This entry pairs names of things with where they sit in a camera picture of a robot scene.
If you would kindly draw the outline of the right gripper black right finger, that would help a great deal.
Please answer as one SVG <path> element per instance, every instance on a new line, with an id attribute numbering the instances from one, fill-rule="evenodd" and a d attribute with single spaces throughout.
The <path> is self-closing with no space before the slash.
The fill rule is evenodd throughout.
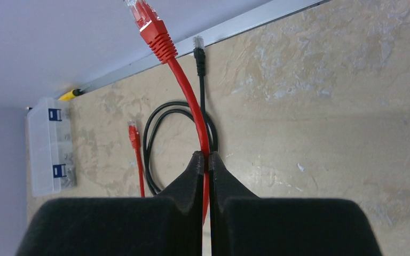
<path id="1" fill-rule="evenodd" d="M 363 210 L 338 198 L 261 198 L 209 157 L 213 255 L 381 255 Z"/>

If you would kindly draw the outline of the clear plastic organizer box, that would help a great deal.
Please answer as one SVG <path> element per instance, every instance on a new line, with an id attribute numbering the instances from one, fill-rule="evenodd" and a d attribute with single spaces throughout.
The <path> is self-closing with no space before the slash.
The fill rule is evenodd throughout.
<path id="1" fill-rule="evenodd" d="M 32 195 L 77 186 L 69 102 L 41 98 L 27 121 Z"/>

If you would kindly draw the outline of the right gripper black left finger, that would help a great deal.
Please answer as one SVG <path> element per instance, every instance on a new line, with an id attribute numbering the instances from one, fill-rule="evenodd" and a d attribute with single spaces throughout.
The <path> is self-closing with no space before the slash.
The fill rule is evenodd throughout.
<path id="1" fill-rule="evenodd" d="M 71 197 L 44 203 L 17 255 L 201 255 L 204 156 L 154 197 Z"/>

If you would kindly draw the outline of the aluminium frame rail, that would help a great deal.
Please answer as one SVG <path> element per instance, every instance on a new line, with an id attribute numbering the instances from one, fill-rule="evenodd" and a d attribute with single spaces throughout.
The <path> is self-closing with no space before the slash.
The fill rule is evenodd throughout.
<path id="1" fill-rule="evenodd" d="M 261 27 L 268 23 L 283 19 L 324 3 L 326 3 L 326 1 L 270 1 L 211 28 L 194 34 L 182 41 L 179 41 L 175 43 L 175 47 L 177 49 L 178 56 L 182 57 L 193 52 L 193 42 L 196 37 L 201 37 L 203 39 L 204 46 L 213 45 L 249 30 Z M 78 88 L 85 93 L 91 92 L 156 67 L 159 64 L 160 62 L 158 58 L 154 54 L 150 54 L 102 77 L 85 83 Z"/>

